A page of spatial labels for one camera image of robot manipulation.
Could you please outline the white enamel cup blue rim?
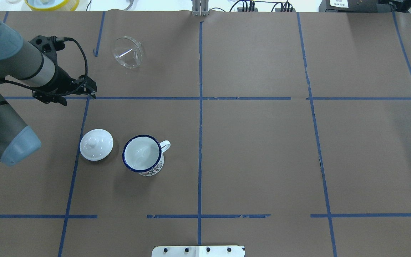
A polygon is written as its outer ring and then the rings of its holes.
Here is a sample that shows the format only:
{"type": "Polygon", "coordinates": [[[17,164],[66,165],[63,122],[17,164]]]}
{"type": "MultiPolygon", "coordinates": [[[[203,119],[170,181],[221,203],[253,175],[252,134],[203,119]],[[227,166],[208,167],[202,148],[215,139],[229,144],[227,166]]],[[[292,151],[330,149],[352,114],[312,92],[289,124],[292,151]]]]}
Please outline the white enamel cup blue rim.
{"type": "Polygon", "coordinates": [[[170,141],[159,142],[150,135],[138,135],[125,144],[121,158],[127,169],[144,177],[158,174],[164,166],[164,153],[170,141]]]}

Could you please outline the white cup lid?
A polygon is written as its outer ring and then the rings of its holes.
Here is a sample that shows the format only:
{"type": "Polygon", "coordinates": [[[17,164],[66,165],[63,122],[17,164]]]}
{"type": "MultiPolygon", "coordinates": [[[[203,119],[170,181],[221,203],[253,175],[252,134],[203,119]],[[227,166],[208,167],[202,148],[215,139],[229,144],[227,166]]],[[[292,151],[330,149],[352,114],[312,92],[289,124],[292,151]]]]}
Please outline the white cup lid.
{"type": "Polygon", "coordinates": [[[88,161],[100,161],[111,153],[114,146],[113,136],[106,130],[95,129],[87,132],[80,140],[81,156],[88,161]]]}

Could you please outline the aluminium frame post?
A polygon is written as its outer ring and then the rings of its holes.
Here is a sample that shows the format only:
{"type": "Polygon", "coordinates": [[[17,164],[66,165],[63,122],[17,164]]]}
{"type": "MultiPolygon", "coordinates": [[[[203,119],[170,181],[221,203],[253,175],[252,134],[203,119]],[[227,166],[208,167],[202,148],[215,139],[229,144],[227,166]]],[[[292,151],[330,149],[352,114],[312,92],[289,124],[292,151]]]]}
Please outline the aluminium frame post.
{"type": "Polygon", "coordinates": [[[192,0],[192,16],[209,16],[209,0],[192,0]]]}

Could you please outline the yellow tape roll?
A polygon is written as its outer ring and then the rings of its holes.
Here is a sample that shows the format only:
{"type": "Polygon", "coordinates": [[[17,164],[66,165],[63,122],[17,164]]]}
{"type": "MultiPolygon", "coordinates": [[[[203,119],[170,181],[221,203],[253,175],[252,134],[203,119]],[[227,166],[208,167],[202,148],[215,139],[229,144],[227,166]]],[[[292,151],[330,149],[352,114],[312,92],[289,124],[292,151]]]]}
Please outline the yellow tape roll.
{"type": "Polygon", "coordinates": [[[75,11],[80,0],[25,0],[33,11],[75,11]]]}

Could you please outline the black computer box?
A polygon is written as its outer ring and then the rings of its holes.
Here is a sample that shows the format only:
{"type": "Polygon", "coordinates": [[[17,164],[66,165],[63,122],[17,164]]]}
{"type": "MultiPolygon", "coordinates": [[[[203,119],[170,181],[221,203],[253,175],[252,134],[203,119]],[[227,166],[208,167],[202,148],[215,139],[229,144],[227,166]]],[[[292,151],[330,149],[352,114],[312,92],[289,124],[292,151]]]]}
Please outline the black computer box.
{"type": "Polygon", "coordinates": [[[387,13],[396,10],[388,0],[322,0],[318,12],[387,13]]]}

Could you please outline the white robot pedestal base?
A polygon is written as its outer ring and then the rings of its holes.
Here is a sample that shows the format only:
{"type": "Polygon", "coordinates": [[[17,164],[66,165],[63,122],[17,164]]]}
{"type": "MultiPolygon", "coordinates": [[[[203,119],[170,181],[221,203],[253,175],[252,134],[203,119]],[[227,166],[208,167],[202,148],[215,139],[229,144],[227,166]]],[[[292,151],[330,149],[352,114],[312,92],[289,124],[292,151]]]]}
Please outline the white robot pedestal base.
{"type": "Polygon", "coordinates": [[[245,247],[239,245],[218,246],[159,246],[152,257],[245,257],[245,247]]]}

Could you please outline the clear glass funnel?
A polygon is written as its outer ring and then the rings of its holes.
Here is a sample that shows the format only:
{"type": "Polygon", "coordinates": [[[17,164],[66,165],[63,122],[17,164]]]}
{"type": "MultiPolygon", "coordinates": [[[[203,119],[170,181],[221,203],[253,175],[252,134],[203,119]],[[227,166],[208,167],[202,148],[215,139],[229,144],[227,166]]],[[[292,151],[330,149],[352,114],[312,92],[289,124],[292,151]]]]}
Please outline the clear glass funnel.
{"type": "Polygon", "coordinates": [[[128,69],[138,68],[144,56],[142,43],[130,36],[117,38],[111,52],[116,62],[128,69]]]}

